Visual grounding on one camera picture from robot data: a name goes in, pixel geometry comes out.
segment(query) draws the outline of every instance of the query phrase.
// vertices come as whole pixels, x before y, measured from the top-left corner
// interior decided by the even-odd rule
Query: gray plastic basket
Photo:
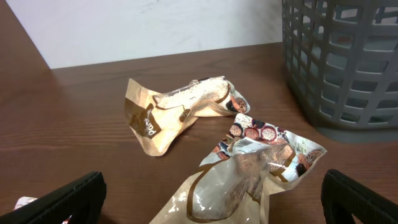
[[[283,0],[288,82],[319,132],[398,139],[398,0]]]

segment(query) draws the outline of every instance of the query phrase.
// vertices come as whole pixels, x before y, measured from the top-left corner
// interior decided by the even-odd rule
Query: brown wooden panel
[[[5,0],[0,0],[0,104],[49,68]]]
[[[128,78],[166,92],[218,75],[245,96],[249,116],[328,150],[296,188],[271,197],[270,223],[325,223],[320,191],[330,168],[398,202],[397,142],[342,144],[317,133],[282,78],[281,45],[266,44],[62,68],[30,82],[0,105],[0,213],[99,170],[108,184],[100,223],[149,223],[234,118],[201,118],[165,156],[147,156],[124,120]]]

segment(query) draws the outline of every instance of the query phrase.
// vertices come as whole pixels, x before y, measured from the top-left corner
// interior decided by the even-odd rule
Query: black object
[[[97,223],[106,196],[101,172],[90,172],[11,213],[0,217],[7,224]]]
[[[398,205],[337,170],[326,173],[321,198],[327,224],[355,224],[352,214],[363,224],[398,223]]]

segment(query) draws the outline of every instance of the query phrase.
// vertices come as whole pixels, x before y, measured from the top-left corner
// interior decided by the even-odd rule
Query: wooden table
[[[397,142],[342,144],[317,133],[282,78],[281,44],[63,68],[19,81],[0,102],[0,214],[21,196],[41,197],[93,170],[108,185],[100,223],[149,223],[223,138],[233,116],[200,118],[162,157],[141,149],[123,113],[128,78],[166,92],[224,75],[252,107],[249,116],[288,129],[328,153],[293,190],[272,195],[270,223],[324,223],[328,169],[398,203]]]

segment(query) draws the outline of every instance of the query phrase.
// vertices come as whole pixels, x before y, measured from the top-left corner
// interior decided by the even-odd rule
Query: food package
[[[238,114],[150,224],[268,223],[269,196],[294,188],[325,153],[313,141]]]
[[[225,77],[193,80],[169,93],[148,90],[130,79],[124,112],[144,151],[161,156],[199,117],[246,113],[250,106]]]

